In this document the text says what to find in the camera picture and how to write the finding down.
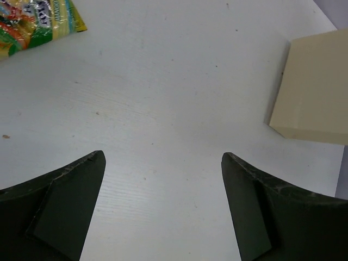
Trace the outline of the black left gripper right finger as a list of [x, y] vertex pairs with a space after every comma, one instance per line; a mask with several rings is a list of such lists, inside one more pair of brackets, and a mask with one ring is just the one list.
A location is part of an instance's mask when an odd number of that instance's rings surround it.
[[230, 152], [221, 168], [242, 260], [347, 260], [347, 200], [295, 186]]

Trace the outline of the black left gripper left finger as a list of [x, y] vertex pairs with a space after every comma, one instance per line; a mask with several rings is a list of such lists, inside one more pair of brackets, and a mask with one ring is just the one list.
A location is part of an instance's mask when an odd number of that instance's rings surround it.
[[1, 190], [1, 260], [80, 260], [103, 181], [103, 151]]

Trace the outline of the yellow green Fox's candy bag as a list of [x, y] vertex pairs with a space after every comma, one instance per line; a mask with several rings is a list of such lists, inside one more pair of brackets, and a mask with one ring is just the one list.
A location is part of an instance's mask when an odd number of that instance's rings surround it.
[[1, 60], [86, 30], [71, 0], [1, 0]]

